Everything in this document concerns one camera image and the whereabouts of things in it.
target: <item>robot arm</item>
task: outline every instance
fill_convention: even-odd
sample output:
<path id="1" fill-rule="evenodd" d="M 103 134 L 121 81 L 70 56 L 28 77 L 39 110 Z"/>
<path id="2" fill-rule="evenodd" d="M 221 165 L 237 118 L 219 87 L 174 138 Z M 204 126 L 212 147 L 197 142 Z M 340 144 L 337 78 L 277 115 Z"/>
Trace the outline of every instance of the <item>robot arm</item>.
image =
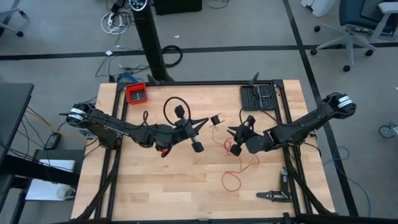
<path id="1" fill-rule="evenodd" d="M 200 128 L 208 121 L 208 118 L 185 119 L 185 111 L 181 105 L 175 108 L 175 114 L 179 120 L 174 128 L 166 124 L 147 125 L 146 121 L 138 126 L 130 124 L 97 110 L 89 103 L 75 104 L 68 114 L 63 115 L 67 116 L 69 125 L 88 129 L 97 135 L 100 144 L 104 147 L 118 148 L 120 137 L 129 136 L 142 147 L 152 147 L 155 143 L 156 150 L 162 152 L 162 157 L 165 157 L 174 145 L 191 139 L 194 151 L 202 152 L 204 148 L 195 136 L 199 135 Z"/>
<path id="2" fill-rule="evenodd" d="M 264 135 L 255 133 L 252 127 L 256 120 L 248 116 L 243 124 L 238 127 L 229 127 L 236 131 L 233 133 L 236 144 L 231 148 L 231 153 L 240 155 L 241 145 L 246 143 L 250 153 L 260 151 L 271 151 L 284 146 L 300 145 L 311 131 L 321 128 L 332 118 L 345 119 L 355 113 L 356 104 L 346 95 L 332 93 L 328 95 L 318 108 L 309 114 L 299 118 L 290 124 L 279 124 L 271 129 L 265 130 Z"/>

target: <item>orange cable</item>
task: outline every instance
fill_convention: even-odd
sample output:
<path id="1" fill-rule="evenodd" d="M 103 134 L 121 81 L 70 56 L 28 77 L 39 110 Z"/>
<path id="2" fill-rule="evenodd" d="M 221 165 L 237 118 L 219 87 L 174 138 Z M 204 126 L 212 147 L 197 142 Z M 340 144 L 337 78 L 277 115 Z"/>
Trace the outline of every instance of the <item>orange cable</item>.
<path id="1" fill-rule="evenodd" d="M 231 146 L 232 146 L 232 139 L 233 138 L 228 138 L 227 140 L 225 140 L 224 144 L 219 143 L 219 142 L 214 140 L 214 130 L 218 131 L 218 128 L 216 126 L 213 128 L 213 132 L 211 134 L 211 139 L 213 140 L 213 142 L 215 142 L 215 143 L 219 144 L 221 147 L 223 147 L 223 149 L 226 151 L 227 155 L 233 156 L 229 152 L 229 150 L 231 149 Z M 221 178 L 221 183 L 223 184 L 224 189 L 229 191 L 229 192 L 235 192 L 235 191 L 239 190 L 242 187 L 241 179 L 237 176 L 237 174 L 243 173 L 243 171 L 245 171 L 251 165 L 259 165 L 260 164 L 259 158 L 256 155 L 254 155 L 253 158 L 250 160 L 249 165 L 247 165 L 245 168 L 242 169 L 242 164 L 243 164 L 242 159 L 240 157 L 238 157 L 238 158 L 239 158 L 239 161 L 240 161 L 240 166 L 239 166 L 240 171 L 233 171 L 233 170 L 225 171 L 223 176 L 222 176 L 222 178 Z M 229 188 L 227 188 L 225 186 L 224 177 L 225 177 L 226 174 L 232 175 L 233 177 L 235 177 L 239 181 L 239 186 L 236 189 L 231 190 L 231 189 L 229 189 Z"/>

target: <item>blue cable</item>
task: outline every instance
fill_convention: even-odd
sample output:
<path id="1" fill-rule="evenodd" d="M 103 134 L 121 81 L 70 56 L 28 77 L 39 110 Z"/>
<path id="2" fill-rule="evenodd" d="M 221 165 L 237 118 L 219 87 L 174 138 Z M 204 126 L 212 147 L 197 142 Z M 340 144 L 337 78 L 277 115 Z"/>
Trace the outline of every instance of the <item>blue cable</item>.
<path id="1" fill-rule="evenodd" d="M 124 72 L 122 74 L 120 74 L 117 79 L 116 82 L 120 82 L 123 78 L 127 78 L 127 82 L 129 83 L 139 83 L 139 82 L 144 82 L 141 78 L 135 78 L 132 75 L 132 72 Z"/>
<path id="2" fill-rule="evenodd" d="M 342 148 L 342 149 L 344 149 L 344 150 L 347 152 L 347 156 L 346 156 L 346 157 L 344 157 L 344 158 L 336 158 L 336 152 L 339 150 L 339 148 Z M 336 170 L 337 170 L 341 175 L 345 176 L 348 180 L 350 180 L 352 183 L 354 183 L 355 185 L 357 185 L 357 186 L 365 193 L 366 200 L 368 200 L 368 217 L 370 217 L 371 214 L 372 214 L 372 204 L 371 204 L 371 200 L 370 200 L 370 198 L 369 198 L 368 193 L 366 193 L 365 189 L 364 189 L 359 183 L 357 183 L 355 180 L 353 180 L 353 179 L 347 177 L 347 175 L 345 175 L 345 174 L 340 170 L 340 168 L 337 166 L 337 164 L 336 164 L 336 161 L 337 161 L 337 160 L 346 160 L 346 159 L 348 159 L 348 158 L 349 158 L 349 150 L 348 150 L 346 147 L 344 147 L 344 146 L 340 146 L 340 147 L 337 147 L 337 148 L 333 151 L 333 158 L 330 159 L 329 161 L 326 161 L 323 165 L 326 165 L 326 164 L 328 164 L 329 162 L 333 161 L 333 163 L 334 163 L 334 165 L 335 165 L 335 167 L 336 167 Z"/>

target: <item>red box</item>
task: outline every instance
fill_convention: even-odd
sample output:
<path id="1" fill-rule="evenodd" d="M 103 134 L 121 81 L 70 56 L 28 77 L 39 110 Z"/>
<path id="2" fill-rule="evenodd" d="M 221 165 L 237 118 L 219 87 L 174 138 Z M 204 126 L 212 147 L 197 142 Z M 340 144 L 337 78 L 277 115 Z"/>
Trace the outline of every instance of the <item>red box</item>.
<path id="1" fill-rule="evenodd" d="M 126 101 L 132 105 L 144 103 L 148 100 L 145 83 L 126 86 Z"/>

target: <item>wooden tabletop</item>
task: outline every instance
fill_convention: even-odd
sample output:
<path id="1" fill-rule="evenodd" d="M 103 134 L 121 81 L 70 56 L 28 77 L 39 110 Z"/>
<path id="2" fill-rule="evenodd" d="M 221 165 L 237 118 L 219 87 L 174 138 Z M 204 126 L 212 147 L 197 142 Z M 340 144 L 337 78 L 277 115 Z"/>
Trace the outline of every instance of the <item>wooden tabletop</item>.
<path id="1" fill-rule="evenodd" d="M 292 119 L 307 114 L 302 89 L 298 80 L 284 80 Z M 195 153 L 191 141 L 184 141 L 173 147 L 164 159 L 154 148 L 146 149 L 133 143 L 130 138 L 123 139 L 118 183 L 113 210 L 113 221 L 121 220 L 181 220 L 210 218 L 267 218 L 281 217 L 289 212 L 294 216 L 292 203 L 277 203 L 256 198 L 257 192 L 279 190 L 279 174 L 285 165 L 282 150 L 260 152 L 256 156 L 258 165 L 248 167 L 236 174 L 241 180 L 239 190 L 230 192 L 221 181 L 226 171 L 239 172 L 249 165 L 254 155 L 242 146 L 240 157 L 230 156 L 221 145 L 231 136 L 226 132 L 228 126 L 239 125 L 241 109 L 239 85 L 220 86 L 150 86 L 147 87 L 148 102 L 129 105 L 126 121 L 132 124 L 142 123 L 142 113 L 149 112 L 149 124 L 167 124 L 163 116 L 163 104 L 171 96 L 179 96 L 187 101 L 192 111 L 192 119 L 214 116 L 218 113 L 219 130 L 210 128 L 209 121 L 200 130 L 197 140 L 202 142 L 205 151 Z M 101 84 L 96 107 L 111 114 L 116 84 Z M 118 117 L 121 116 L 121 103 Z M 182 105 L 172 100 L 167 106 L 167 116 L 176 121 L 174 107 Z M 276 122 L 264 113 L 242 112 L 256 119 L 255 131 L 261 132 L 276 125 Z M 308 143 L 316 145 L 312 138 Z M 93 144 L 87 152 L 96 147 Z M 301 146 L 302 164 L 307 184 L 319 201 L 333 211 L 325 173 L 318 151 L 308 145 Z M 99 148 L 84 161 L 80 174 L 72 217 L 84 211 L 95 195 L 101 177 L 104 149 Z M 224 184 L 227 189 L 235 190 L 239 181 L 226 174 Z M 297 185 L 302 211 L 304 202 Z M 104 196 L 103 216 L 108 204 L 108 194 Z"/>

